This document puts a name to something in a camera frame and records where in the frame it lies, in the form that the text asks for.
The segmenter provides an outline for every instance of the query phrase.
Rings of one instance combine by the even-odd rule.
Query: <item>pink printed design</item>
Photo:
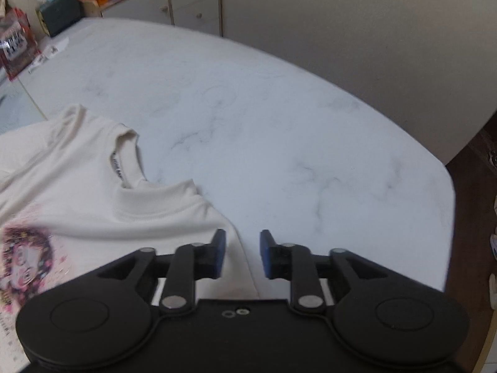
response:
[[[3,310],[12,312],[13,302],[22,307],[44,288],[44,279],[52,269],[54,252],[50,235],[41,229],[5,227],[0,278]]]

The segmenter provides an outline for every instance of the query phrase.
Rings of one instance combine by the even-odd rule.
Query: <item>red package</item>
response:
[[[16,78],[40,53],[26,14],[18,8],[9,10],[0,20],[0,62],[8,79]]]

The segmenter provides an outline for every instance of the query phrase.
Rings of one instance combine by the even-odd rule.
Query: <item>wooden cabinet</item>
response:
[[[124,0],[103,11],[102,16],[172,25],[168,0]]]
[[[123,0],[101,9],[104,18],[175,25],[220,36],[220,0]]]

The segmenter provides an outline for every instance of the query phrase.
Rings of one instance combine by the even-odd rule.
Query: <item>screw hole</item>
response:
[[[250,309],[248,307],[239,307],[237,308],[238,315],[247,315],[250,314]]]
[[[237,316],[233,310],[224,310],[221,315],[225,318],[234,318]]]

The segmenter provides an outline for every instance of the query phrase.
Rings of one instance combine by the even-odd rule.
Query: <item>white marble surface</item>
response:
[[[262,297],[258,234],[326,254],[344,247],[442,289],[454,193],[443,165],[332,84],[225,39],[85,19],[21,81],[50,118],[78,102],[140,134],[153,182],[193,178],[238,229]]]
[[[42,120],[19,80],[0,84],[0,134]]]

